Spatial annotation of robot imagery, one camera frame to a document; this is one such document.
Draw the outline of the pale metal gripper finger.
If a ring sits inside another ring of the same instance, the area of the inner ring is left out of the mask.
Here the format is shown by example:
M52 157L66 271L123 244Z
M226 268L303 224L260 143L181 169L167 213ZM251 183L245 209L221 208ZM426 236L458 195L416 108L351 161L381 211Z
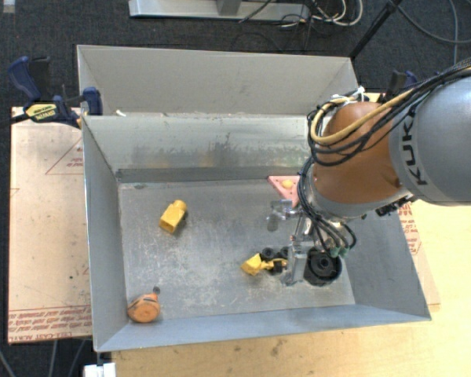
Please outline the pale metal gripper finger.
M283 284L292 286L305 280L305 267L307 265L308 248L302 245L288 247L288 263L283 274Z
M275 232L279 228L279 223L299 215L299 209L293 205L290 199L279 199L271 202L271 212L266 218L267 230Z

